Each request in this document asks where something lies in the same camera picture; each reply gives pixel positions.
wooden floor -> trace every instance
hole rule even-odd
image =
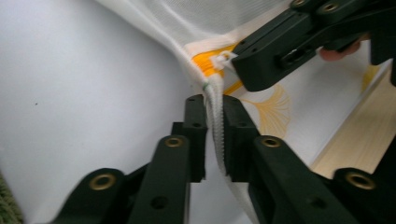
[[[395,134],[396,87],[389,82],[388,70],[346,119],[311,169],[326,177],[344,167],[371,173]]]

